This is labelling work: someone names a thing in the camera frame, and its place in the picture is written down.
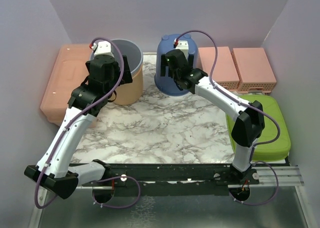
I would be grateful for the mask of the light blue plastic bucket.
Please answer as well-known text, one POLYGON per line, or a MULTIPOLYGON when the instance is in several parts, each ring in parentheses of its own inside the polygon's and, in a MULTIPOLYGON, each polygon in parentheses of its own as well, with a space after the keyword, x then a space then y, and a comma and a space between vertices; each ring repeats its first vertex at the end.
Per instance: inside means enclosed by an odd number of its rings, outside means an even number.
POLYGON ((126 56, 132 77, 136 75, 143 63, 143 53, 132 41, 127 39, 112 39, 121 54, 126 56))

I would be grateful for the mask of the pink perforated basket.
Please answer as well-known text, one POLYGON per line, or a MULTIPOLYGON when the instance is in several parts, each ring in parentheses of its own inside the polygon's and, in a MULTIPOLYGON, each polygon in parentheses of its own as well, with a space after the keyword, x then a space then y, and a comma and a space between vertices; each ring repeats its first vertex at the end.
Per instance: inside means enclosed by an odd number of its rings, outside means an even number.
MULTIPOLYGON (((225 89, 236 91, 240 79, 233 62, 231 51, 227 46, 218 47, 217 50, 217 62, 214 67, 212 79, 225 89)), ((197 67, 209 74, 214 63, 214 58, 214 47, 198 48, 197 67)))
POLYGON ((238 93, 272 92, 277 80, 262 47, 233 48, 231 55, 239 77, 238 93))

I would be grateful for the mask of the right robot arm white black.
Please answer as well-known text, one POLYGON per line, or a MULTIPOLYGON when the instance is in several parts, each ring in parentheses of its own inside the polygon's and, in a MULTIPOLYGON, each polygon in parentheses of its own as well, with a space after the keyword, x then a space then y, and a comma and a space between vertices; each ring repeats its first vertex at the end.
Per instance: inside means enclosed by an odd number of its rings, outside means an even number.
POLYGON ((236 150, 229 177, 236 184, 242 183, 252 167, 253 146, 265 128, 262 104, 241 99, 219 84, 211 83, 211 77, 199 68, 192 68, 179 49, 162 55, 161 60, 179 89, 208 100, 233 119, 231 137, 236 143, 236 150))

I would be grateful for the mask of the orange plastic bucket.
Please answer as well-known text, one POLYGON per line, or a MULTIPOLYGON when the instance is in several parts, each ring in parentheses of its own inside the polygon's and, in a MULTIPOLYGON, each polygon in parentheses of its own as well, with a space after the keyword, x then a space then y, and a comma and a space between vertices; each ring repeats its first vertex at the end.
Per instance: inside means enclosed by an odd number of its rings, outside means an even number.
POLYGON ((133 75, 132 83, 119 86, 115 90, 116 95, 113 94, 110 100, 114 100, 114 104, 121 106, 137 102, 143 94, 143 83, 143 64, 141 64, 133 75))

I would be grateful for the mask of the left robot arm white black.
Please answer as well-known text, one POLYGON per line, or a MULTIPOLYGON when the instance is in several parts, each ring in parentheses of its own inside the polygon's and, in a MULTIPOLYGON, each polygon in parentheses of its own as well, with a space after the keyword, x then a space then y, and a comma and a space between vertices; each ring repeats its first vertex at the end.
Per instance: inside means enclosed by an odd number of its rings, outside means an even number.
POLYGON ((100 160, 75 167, 71 167, 70 162, 87 128, 100 110, 112 101, 115 89, 133 81, 125 55, 119 61, 111 55, 96 55, 85 65, 88 76, 72 91, 52 144, 36 165, 29 165, 24 171, 37 187, 43 187, 62 199, 70 197, 77 186, 89 182, 103 186, 110 181, 109 166, 100 160))

